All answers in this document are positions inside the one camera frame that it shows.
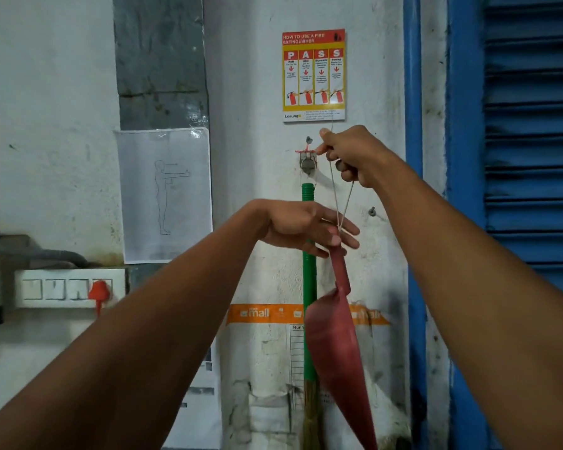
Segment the orange tape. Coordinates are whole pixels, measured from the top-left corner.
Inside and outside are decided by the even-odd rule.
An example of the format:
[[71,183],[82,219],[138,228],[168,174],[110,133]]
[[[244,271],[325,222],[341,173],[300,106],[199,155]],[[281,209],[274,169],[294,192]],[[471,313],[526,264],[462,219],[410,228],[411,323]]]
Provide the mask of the orange tape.
[[[362,305],[350,305],[355,325],[390,325],[378,310]],[[227,324],[231,323],[285,323],[302,324],[302,305],[231,305],[227,312]]]

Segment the person's left hand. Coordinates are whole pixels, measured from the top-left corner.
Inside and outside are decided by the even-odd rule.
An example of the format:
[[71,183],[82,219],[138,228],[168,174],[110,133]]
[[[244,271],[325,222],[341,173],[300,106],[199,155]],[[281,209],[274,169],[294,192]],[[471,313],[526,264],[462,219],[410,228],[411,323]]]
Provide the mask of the person's left hand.
[[[352,237],[360,230],[342,214],[316,202],[287,202],[284,200],[259,200],[257,204],[266,211],[269,225],[262,240],[280,248],[295,248],[318,257],[329,253],[318,248],[336,247],[344,243],[357,249],[359,242]],[[340,235],[333,235],[329,228],[342,222]]]

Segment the blue pipe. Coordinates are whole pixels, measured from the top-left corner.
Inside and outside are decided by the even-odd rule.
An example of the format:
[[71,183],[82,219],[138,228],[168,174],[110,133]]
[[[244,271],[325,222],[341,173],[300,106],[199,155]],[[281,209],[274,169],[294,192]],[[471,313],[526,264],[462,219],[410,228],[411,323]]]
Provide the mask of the blue pipe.
[[[421,0],[403,0],[406,162],[423,178],[421,114]],[[426,306],[409,267],[409,378],[413,448],[428,448]]]

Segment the broom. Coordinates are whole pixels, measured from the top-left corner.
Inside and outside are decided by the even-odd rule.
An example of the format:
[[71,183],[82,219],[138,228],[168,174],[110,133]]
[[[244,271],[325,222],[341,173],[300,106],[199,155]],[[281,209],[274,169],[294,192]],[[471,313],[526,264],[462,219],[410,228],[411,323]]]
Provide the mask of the broom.
[[[302,200],[315,200],[313,183],[302,184]],[[317,299],[317,264],[315,256],[302,252],[302,301],[303,316],[307,307]],[[319,381],[313,366],[306,338],[304,340],[304,422],[302,423],[302,450],[320,450],[321,440],[321,402],[319,401]]]

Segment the blue shutter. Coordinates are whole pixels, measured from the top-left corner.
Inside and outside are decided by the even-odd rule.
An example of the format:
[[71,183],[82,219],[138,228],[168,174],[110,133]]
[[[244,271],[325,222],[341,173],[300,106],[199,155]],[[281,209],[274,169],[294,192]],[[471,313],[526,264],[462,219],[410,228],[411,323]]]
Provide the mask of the blue shutter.
[[[449,201],[563,290],[563,0],[449,0],[449,22]],[[458,370],[451,447],[502,448]]]

